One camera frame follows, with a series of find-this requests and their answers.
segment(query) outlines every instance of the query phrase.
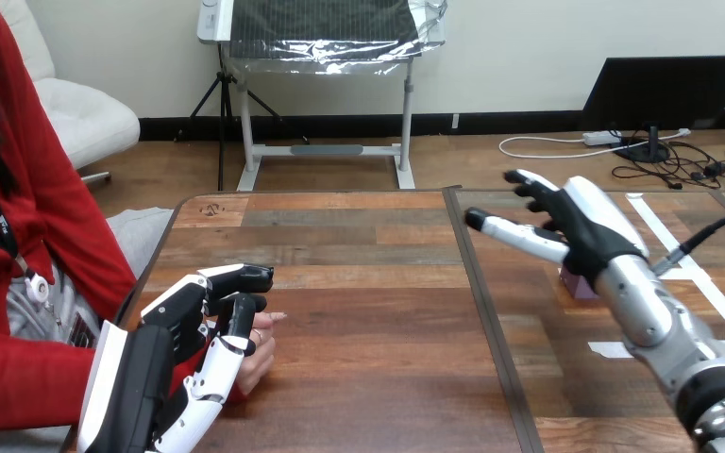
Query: monitor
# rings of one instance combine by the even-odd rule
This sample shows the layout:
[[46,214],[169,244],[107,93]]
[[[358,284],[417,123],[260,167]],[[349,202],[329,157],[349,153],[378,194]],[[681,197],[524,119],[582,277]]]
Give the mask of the monitor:
[[725,108],[725,56],[607,59],[582,112],[582,130],[646,130],[649,144],[616,151],[668,158],[660,129],[708,128]]

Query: white office chair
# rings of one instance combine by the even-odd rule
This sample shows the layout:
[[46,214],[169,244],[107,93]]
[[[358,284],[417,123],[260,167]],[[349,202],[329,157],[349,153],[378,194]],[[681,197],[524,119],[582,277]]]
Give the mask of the white office chair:
[[[0,10],[75,168],[126,151],[138,142],[140,123],[129,107],[99,90],[56,78],[51,54],[25,0],[0,0]],[[104,172],[82,179],[88,183],[109,178],[110,173]]]

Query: black tripod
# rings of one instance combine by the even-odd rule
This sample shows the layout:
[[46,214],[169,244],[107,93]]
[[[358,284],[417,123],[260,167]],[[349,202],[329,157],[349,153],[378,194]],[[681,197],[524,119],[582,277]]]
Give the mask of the black tripod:
[[[218,58],[221,62],[221,68],[224,67],[223,59],[221,58],[221,49],[218,48]],[[232,123],[237,123],[237,118],[232,115],[232,104],[229,102],[229,84],[234,83],[237,84],[238,80],[235,78],[234,75],[227,75],[224,73],[224,71],[218,72],[218,74],[215,75],[215,80],[212,82],[212,85],[210,85],[210,89],[207,90],[207,92],[204,94],[204,97],[201,98],[201,101],[198,103],[197,106],[195,106],[195,109],[193,110],[193,113],[190,114],[190,120],[188,122],[189,128],[193,127],[193,120],[195,116],[198,114],[198,112],[201,110],[202,107],[204,107],[204,103],[207,102],[207,99],[210,98],[210,95],[212,95],[212,92],[215,90],[215,88],[218,86],[218,84],[221,84],[221,117],[218,123],[218,192],[221,192],[224,190],[224,150],[226,148],[226,141],[224,139],[224,128],[227,126],[226,120],[227,118],[230,118]],[[304,144],[310,144],[310,141],[307,140],[307,137],[304,136],[304,134],[300,133],[297,129],[295,129],[293,126],[291,126],[287,121],[285,121],[284,118],[279,116],[278,113],[276,113],[273,109],[271,109],[267,104],[265,104],[262,99],[260,99],[255,93],[248,91],[248,96],[254,99],[254,102],[257,104],[260,104],[260,106],[265,109],[268,113],[271,114],[271,116],[274,117],[274,121],[276,124],[284,125],[288,129],[290,129],[297,137],[301,138],[301,141]],[[184,137],[185,132],[183,130],[180,130],[177,136],[178,140],[187,140],[187,138]]]

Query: person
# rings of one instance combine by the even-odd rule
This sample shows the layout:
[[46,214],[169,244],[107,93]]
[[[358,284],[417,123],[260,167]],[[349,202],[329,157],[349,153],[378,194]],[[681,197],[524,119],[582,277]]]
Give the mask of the person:
[[[102,216],[65,155],[0,14],[0,451],[9,443],[16,451],[59,450],[56,442],[67,429],[24,429],[78,421],[94,351],[72,343],[93,345],[99,319],[115,317],[170,215]],[[47,303],[30,293],[34,276],[49,284]],[[271,368],[273,326],[281,317],[259,313],[255,319],[257,352],[244,360],[234,400]],[[192,371],[191,363],[181,364],[174,383]]]

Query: white wall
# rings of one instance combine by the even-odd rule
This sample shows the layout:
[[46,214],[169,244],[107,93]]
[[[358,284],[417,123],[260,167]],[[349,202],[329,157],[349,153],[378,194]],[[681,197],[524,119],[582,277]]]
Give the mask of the white wall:
[[[200,0],[28,3],[59,77],[141,117],[189,115],[214,79],[215,49],[195,37]],[[725,0],[449,4],[447,45],[415,66],[417,113],[581,109],[606,57],[725,54]],[[283,115],[401,110],[400,76],[266,74],[249,86]],[[203,114],[217,107],[216,91]]]

